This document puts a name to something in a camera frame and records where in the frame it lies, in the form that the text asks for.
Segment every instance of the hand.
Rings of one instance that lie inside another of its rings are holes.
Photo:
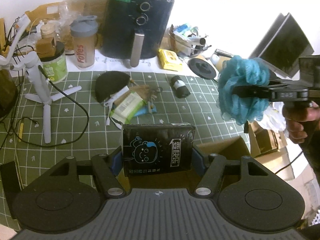
[[[282,114],[286,120],[287,130],[289,131],[289,138],[293,143],[303,143],[307,138],[307,133],[303,130],[303,125],[300,122],[314,121],[320,119],[320,108],[312,102],[313,107],[297,109],[286,108],[284,106]]]

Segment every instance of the gray bottle lid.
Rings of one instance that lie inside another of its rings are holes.
[[[97,33],[98,23],[97,16],[79,16],[70,24],[70,32],[73,37],[84,38],[90,37]]]

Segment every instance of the gray ribbed panel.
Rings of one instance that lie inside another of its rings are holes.
[[[133,189],[129,196],[107,201],[98,217],[84,227],[58,235],[29,230],[14,240],[298,240],[290,229],[256,234],[225,221],[210,200],[197,199],[186,189]]]

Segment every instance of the yellow wipes package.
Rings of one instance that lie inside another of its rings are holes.
[[[159,49],[159,58],[163,69],[182,71],[182,62],[175,52]]]

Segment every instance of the white wall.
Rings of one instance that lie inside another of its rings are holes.
[[[62,0],[1,0],[0,17],[8,27],[26,10]],[[189,22],[219,48],[248,57],[277,15],[292,13],[320,54],[320,0],[176,0],[169,24]]]

